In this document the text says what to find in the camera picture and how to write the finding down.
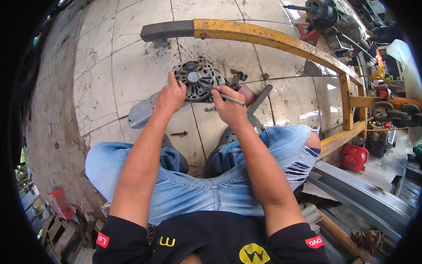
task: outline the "alternator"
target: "alternator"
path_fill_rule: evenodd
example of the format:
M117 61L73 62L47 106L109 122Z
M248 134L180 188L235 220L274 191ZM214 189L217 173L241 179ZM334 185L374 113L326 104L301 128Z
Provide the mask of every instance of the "alternator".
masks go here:
M173 71L176 80L186 85L185 100L189 102L212 102L211 87L225 84L223 76L205 57L182 61Z

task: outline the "shirt sleeve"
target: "shirt sleeve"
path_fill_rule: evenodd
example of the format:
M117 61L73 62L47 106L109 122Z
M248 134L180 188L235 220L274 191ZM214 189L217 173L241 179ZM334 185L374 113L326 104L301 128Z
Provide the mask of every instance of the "shirt sleeve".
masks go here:
M119 217L107 217L96 243L94 264L142 263L146 259L146 229Z
M272 234L268 242L282 263L329 263L324 242L308 223L283 228Z

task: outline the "red jack stand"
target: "red jack stand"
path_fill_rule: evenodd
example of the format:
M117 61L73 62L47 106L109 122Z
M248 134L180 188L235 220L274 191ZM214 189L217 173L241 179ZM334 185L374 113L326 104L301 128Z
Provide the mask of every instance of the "red jack stand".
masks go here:
M300 40L304 42L312 41L312 45L316 46L321 35L321 31L316 31L315 29L311 32L305 33L303 27L309 27L309 24L296 24L299 27L300 31Z

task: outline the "yellow metal frame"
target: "yellow metal frame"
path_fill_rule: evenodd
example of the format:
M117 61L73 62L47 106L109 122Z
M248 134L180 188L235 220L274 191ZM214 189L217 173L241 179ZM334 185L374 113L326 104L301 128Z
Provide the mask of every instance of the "yellow metal frame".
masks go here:
M359 67L355 67L357 72L355 73L338 59L311 44L269 28L216 19L194 19L193 24L195 38L226 39L263 45L312 60L339 74L343 100L343 131L321 141L319 158L330 154L359 133L366 138L366 132L363 130L366 129L367 108L370 104L360 104L359 97L365 96L365 89ZM351 83L358 86L359 96L352 96ZM354 106L360 107L360 121L355 124L353 123Z

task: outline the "red logo patch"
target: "red logo patch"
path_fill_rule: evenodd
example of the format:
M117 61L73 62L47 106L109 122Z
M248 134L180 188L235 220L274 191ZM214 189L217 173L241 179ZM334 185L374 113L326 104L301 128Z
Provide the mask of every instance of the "red logo patch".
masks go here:
M316 236L314 238L310 238L310 239L306 239L305 243L310 247L310 248L319 248L320 246L324 245L324 241L321 239L320 236Z
M108 246L109 240L110 238L108 236L102 234L101 232L98 232L97 244L99 244L103 248L106 248Z

